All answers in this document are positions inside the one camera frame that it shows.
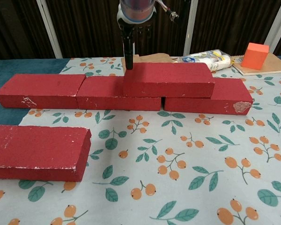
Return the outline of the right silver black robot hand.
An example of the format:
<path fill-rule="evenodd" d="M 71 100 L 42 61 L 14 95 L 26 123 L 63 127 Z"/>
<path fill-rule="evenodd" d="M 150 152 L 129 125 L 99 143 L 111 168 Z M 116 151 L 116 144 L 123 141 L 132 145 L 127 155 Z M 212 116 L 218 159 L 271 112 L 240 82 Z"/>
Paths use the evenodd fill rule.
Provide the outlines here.
<path fill-rule="evenodd" d="M 154 19 L 155 15 L 156 12 L 153 11 L 147 20 L 141 23 L 135 23 L 128 20 L 128 18 L 123 14 L 121 9 L 118 10 L 117 21 L 121 30 L 121 38 L 123 42 L 124 57 L 127 70 L 133 69 L 133 32 L 135 28 L 147 21 Z"/>

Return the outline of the brown paper bag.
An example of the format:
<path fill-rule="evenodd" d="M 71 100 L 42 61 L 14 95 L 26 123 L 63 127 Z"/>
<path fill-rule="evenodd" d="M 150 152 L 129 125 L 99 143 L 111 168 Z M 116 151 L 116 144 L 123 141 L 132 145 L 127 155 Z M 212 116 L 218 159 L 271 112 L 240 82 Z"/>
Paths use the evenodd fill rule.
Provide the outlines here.
<path fill-rule="evenodd" d="M 145 56 L 136 54 L 133 55 L 133 63 L 137 62 L 174 63 L 174 60 L 166 53 L 155 53 Z"/>

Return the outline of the floral print tablecloth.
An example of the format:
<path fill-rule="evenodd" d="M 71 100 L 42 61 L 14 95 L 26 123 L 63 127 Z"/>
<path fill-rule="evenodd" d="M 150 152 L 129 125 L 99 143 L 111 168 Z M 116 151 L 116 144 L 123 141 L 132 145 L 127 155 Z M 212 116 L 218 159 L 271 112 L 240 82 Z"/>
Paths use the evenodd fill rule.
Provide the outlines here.
<path fill-rule="evenodd" d="M 0 225 L 281 225 L 281 96 L 246 88 L 246 116 L 28 110 L 19 125 L 91 130 L 86 170 L 0 180 Z"/>

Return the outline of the orange cube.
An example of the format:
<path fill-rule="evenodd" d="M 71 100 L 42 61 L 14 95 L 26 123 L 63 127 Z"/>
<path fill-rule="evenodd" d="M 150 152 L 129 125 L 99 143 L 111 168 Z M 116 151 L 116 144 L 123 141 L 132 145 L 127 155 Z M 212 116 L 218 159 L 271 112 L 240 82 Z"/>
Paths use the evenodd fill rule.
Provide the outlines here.
<path fill-rule="evenodd" d="M 241 62 L 241 66 L 244 68 L 261 70 L 268 53 L 268 45 L 249 43 Z"/>

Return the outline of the brown spiral notebook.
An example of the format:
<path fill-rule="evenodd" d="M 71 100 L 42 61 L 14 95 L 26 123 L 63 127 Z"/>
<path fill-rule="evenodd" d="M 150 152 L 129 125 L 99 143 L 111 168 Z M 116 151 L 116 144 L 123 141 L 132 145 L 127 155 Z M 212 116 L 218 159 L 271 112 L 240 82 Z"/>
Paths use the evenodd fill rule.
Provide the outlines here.
<path fill-rule="evenodd" d="M 272 53 L 268 54 L 261 70 L 242 67 L 241 62 L 243 57 L 243 55 L 232 56 L 234 60 L 233 67 L 243 76 L 281 73 L 281 60 Z"/>

